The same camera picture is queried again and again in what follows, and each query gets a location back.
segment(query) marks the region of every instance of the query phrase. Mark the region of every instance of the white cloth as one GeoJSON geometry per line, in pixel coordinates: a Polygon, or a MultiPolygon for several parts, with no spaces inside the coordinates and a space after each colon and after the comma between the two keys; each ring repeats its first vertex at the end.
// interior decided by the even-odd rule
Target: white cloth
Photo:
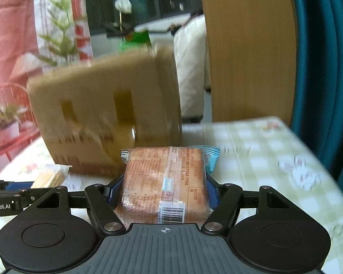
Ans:
{"type": "Polygon", "coordinates": [[[174,57],[183,118],[203,115],[206,35],[206,22],[204,15],[201,15],[180,28],[174,36],[174,57]]]}

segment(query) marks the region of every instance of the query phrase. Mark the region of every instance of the white flower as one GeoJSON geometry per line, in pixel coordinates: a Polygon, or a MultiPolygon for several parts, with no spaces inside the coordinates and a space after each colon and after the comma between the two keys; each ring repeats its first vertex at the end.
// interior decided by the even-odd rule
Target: white flower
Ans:
{"type": "Polygon", "coordinates": [[[130,0],[116,0],[114,7],[122,13],[130,14],[132,12],[132,4],[130,0]]]}

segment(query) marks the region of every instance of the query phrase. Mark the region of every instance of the potted plant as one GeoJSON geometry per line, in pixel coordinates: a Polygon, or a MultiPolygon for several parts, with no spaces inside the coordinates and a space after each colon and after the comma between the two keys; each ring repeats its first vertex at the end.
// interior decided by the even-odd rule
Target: potted plant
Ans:
{"type": "Polygon", "coordinates": [[[0,105],[0,144],[19,136],[19,117],[28,109],[17,104],[0,105]]]}

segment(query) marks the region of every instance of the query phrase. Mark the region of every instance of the green checkered tablecloth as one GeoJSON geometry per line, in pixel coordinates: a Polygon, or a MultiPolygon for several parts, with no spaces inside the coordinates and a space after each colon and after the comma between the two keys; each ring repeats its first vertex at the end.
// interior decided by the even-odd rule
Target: green checkered tablecloth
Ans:
{"type": "MultiPolygon", "coordinates": [[[[343,274],[343,194],[308,148],[276,117],[213,124],[183,125],[183,145],[216,145],[220,157],[213,173],[219,183],[235,183],[257,191],[269,185],[321,223],[332,240],[325,274],[343,274]]],[[[6,181],[33,181],[53,163],[42,138],[19,154],[1,173],[6,181]]],[[[69,175],[64,185],[83,190],[105,179],[69,175]]],[[[72,214],[87,219],[83,209],[72,214]]],[[[238,221],[254,209],[243,209],[238,221]]],[[[13,217],[0,217],[0,229],[13,217]]],[[[0,260],[0,273],[4,266],[0,260]]]]}

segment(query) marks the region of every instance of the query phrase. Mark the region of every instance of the blue gripper pad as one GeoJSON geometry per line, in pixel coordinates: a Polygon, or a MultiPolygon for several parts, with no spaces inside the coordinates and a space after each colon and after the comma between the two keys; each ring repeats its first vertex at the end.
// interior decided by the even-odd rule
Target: blue gripper pad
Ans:
{"type": "MultiPolygon", "coordinates": [[[[113,196],[114,195],[119,195],[120,194],[120,189],[122,187],[122,183],[123,183],[123,179],[120,180],[112,189],[112,193],[111,196],[108,200],[108,203],[112,202],[114,200],[113,196]]],[[[217,197],[217,191],[215,186],[207,181],[207,191],[209,194],[209,206],[211,207],[211,209],[215,209],[216,206],[218,205],[218,203],[220,202],[220,199],[217,197]]]]}
{"type": "Polygon", "coordinates": [[[33,182],[10,182],[6,189],[7,191],[28,190],[31,188],[33,182]]]}

